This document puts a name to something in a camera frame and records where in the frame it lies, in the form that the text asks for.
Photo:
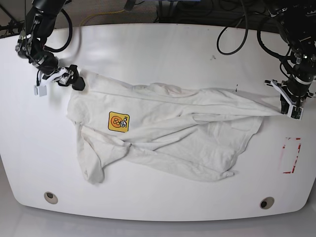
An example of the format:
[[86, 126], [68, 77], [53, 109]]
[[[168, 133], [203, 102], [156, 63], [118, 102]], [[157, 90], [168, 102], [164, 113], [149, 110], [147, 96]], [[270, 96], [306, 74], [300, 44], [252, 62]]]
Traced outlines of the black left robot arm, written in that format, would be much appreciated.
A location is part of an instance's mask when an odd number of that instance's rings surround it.
[[[257, 40], [261, 48], [280, 61], [280, 69], [288, 78], [282, 83], [269, 82], [280, 91], [281, 113], [300, 119], [309, 88], [316, 79], [316, 2], [314, 0], [266, 0], [270, 14], [261, 20]], [[273, 20], [289, 51], [282, 56], [269, 50], [261, 40], [261, 29]]]

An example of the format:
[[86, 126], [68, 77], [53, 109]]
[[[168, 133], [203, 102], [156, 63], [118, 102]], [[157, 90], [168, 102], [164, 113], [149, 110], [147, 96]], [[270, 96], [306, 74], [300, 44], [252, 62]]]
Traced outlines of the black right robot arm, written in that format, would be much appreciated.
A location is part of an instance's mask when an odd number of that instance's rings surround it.
[[[70, 65], [60, 67], [59, 59], [54, 53], [64, 51], [70, 44], [73, 36], [72, 21], [64, 10], [65, 0], [34, 0], [32, 8], [25, 14], [24, 28], [20, 32], [15, 51], [18, 56], [27, 59], [29, 64], [37, 68], [37, 79], [34, 86], [35, 94], [47, 94], [46, 85], [56, 82], [59, 86], [71, 86], [73, 90], [83, 91], [84, 79], [79, 75], [78, 67]], [[62, 13], [69, 27], [66, 43], [58, 49], [46, 45], [52, 34], [56, 18]]]

